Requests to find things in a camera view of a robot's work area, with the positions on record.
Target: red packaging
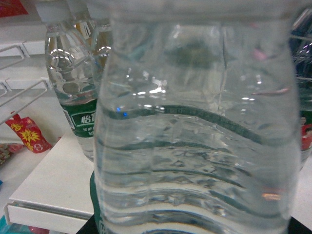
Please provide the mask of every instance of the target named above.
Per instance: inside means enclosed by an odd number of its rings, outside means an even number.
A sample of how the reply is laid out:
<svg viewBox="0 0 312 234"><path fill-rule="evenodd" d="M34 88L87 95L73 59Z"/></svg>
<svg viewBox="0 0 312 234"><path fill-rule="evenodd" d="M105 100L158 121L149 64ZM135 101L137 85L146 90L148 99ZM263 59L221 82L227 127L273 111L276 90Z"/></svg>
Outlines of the red packaging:
<svg viewBox="0 0 312 234"><path fill-rule="evenodd" d="M28 15L20 0L1 0L0 17Z"/></svg>
<svg viewBox="0 0 312 234"><path fill-rule="evenodd" d="M42 153L52 147L43 137L39 127L29 117L20 118L18 114L5 122L34 153Z"/></svg>

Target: store shelf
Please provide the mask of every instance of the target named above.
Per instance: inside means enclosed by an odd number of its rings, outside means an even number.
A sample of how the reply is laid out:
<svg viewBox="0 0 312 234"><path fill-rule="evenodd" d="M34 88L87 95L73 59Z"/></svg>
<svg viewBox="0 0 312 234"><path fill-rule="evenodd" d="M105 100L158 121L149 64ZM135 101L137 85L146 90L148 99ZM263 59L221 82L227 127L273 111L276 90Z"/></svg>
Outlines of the store shelf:
<svg viewBox="0 0 312 234"><path fill-rule="evenodd" d="M94 213L93 170L69 131L11 195L7 222L75 234Z"/></svg>

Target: white bottle cap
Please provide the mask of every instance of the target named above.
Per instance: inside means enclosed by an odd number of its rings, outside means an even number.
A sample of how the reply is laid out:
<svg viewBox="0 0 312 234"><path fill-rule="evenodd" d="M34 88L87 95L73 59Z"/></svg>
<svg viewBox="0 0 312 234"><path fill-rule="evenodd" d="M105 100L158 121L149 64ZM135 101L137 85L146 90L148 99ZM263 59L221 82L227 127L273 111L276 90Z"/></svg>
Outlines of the white bottle cap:
<svg viewBox="0 0 312 234"><path fill-rule="evenodd" d="M67 4L72 14L88 11L87 5L83 0L67 0Z"/></svg>
<svg viewBox="0 0 312 234"><path fill-rule="evenodd" d="M108 18L108 12L104 3L98 0L89 0L87 1L87 7L92 19L100 20Z"/></svg>
<svg viewBox="0 0 312 234"><path fill-rule="evenodd" d="M35 6L42 22L61 22L72 19L66 0L38 1Z"/></svg>

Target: clear plastic bottle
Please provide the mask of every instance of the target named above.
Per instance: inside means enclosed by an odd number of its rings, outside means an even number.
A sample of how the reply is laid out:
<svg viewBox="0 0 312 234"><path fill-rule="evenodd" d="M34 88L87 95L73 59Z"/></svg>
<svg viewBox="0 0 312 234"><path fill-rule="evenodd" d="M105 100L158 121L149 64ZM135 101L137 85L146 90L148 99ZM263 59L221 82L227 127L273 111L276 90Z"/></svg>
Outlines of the clear plastic bottle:
<svg viewBox="0 0 312 234"><path fill-rule="evenodd" d="M88 8L84 0L66 0L71 11L72 24L82 34L88 45L91 45L95 24L90 18Z"/></svg>
<svg viewBox="0 0 312 234"><path fill-rule="evenodd" d="M36 3L47 27L45 58L49 80L84 154L93 160L97 104L91 56L82 35L70 23L65 0Z"/></svg>
<svg viewBox="0 0 312 234"><path fill-rule="evenodd" d="M91 19L95 22L92 35L91 54L93 58L92 76L97 92L101 87L101 80L106 60L113 45L112 30L108 13L93 2L87 2Z"/></svg>
<svg viewBox="0 0 312 234"><path fill-rule="evenodd" d="M108 0L95 183L107 234L285 234L298 0Z"/></svg>

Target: water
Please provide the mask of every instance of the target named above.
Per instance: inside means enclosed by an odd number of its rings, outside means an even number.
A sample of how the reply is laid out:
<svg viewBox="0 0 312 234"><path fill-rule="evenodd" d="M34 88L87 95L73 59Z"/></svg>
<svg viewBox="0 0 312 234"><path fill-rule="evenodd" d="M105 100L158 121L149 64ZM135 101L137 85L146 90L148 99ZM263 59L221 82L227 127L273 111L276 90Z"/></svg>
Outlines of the water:
<svg viewBox="0 0 312 234"><path fill-rule="evenodd" d="M111 26L108 19L96 20L92 36L91 53L93 58L92 76L99 93L106 60L113 45Z"/></svg>
<svg viewBox="0 0 312 234"><path fill-rule="evenodd" d="M92 160L98 96L89 51L69 23L51 23L47 28L45 54L50 82L84 154Z"/></svg>
<svg viewBox="0 0 312 234"><path fill-rule="evenodd" d="M95 140L106 233L287 232L300 137L283 24L112 21Z"/></svg>

